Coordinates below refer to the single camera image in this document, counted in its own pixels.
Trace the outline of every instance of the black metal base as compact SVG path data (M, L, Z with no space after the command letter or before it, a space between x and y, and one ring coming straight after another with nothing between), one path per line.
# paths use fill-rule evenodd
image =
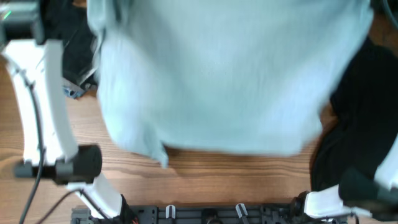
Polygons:
M311 222L307 216L299 216L289 218L290 204L264 204L261 206L247 206L248 212L247 221L249 224L288 224L288 223L322 223ZM156 206L130 206L130 209L138 216L139 224L206 224L203 223L202 211L205 209L213 209L217 212L217 219L223 224L237 224L242 223L242 219L238 218L235 207L198 207L186 208L176 207L175 219L166 219L165 208ZM92 224L92 223L107 223L106 220L97 220L90 217L90 210L73 209L72 210L72 224Z

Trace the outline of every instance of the wooden table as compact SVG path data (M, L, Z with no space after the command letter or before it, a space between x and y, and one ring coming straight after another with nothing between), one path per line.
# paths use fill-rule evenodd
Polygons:
M383 17L376 17L373 39L398 52L398 36ZM170 167L119 150L110 140L93 94L67 99L73 133L80 144L97 143L103 152L103 172L130 205L235 205L289 202L310 190L310 161L319 143L311 142L300 155L281 157L231 156L169 149ZM321 116L326 129L336 122L330 107ZM8 75L0 72L0 223L17 223L33 180L15 179L13 165L22 159L23 133ZM37 221L66 190L42 180L26 223ZM69 223L71 209L83 205L69 197L47 223Z

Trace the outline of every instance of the clothing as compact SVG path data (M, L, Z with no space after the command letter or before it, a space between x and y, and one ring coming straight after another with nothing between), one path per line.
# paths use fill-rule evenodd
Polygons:
M339 122L322 139L312 169L313 191L339 184L350 168L373 180L398 141L397 71L398 58L369 39L352 59L330 99Z
M363 0L89 0L109 135L163 166L162 144L298 154L372 19Z

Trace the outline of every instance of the wooden surface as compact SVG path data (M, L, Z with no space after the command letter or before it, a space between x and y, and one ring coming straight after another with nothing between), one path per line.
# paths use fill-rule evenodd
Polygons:
M397 36L382 17L371 35L397 50ZM169 150L170 167L119 150L109 139L96 98L67 99L70 124L80 144L97 143L103 152L103 172L130 205L235 205L239 202L289 202L310 190L310 159L318 144L311 142L298 156L241 157L195 151ZM325 129L336 122L330 107L322 113ZM14 91L7 74L0 72L0 223L17 223L33 180L16 180L13 164L22 158L23 134ZM27 216L37 221L64 193L42 180ZM47 223L69 223L71 209L82 205L69 197Z

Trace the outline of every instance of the green light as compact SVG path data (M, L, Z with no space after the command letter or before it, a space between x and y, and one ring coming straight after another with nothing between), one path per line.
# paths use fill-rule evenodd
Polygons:
M11 11L7 12L7 14L2 19L7 19L7 17L11 14Z

